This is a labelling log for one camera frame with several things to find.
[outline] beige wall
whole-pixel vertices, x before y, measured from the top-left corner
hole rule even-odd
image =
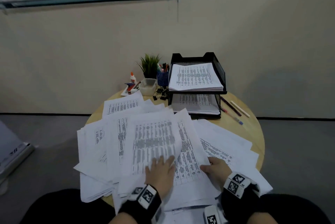
[[[215,52],[256,116],[335,118],[335,0],[151,0],[0,13],[0,112],[92,113],[145,52]]]

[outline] black pants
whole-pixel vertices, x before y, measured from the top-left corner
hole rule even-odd
[[[271,216],[279,223],[330,224],[327,216],[312,202],[297,196],[266,194],[261,197]],[[28,209],[21,223],[94,223],[108,224],[115,210],[101,199],[90,203],[80,200],[78,189],[48,193]]]

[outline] wristband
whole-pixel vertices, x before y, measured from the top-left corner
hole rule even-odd
[[[119,213],[128,213],[137,224],[156,224],[162,212],[161,203],[153,186],[137,187],[129,194]]]
[[[236,172],[232,172],[224,183],[221,205],[229,223],[243,224],[253,213],[263,212],[258,184]]]

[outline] left hand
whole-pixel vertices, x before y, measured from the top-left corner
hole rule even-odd
[[[167,196],[173,186],[173,177],[175,166],[171,164],[174,156],[170,156],[164,163],[164,157],[161,156],[156,162],[156,158],[152,159],[151,169],[145,167],[145,184],[150,184],[157,190],[161,200]]]

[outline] hand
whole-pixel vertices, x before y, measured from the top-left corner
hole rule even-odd
[[[161,156],[156,163],[156,158],[152,159],[151,169],[145,167],[145,184],[152,185],[157,190],[161,200],[166,197],[173,186],[173,177],[175,166],[171,164],[174,161],[174,156],[170,156],[164,163],[164,158]]]
[[[208,157],[211,165],[201,165],[200,169],[207,174],[210,174],[212,178],[219,184],[221,191],[224,190],[224,183],[228,176],[232,173],[232,170],[224,160],[214,157]]]

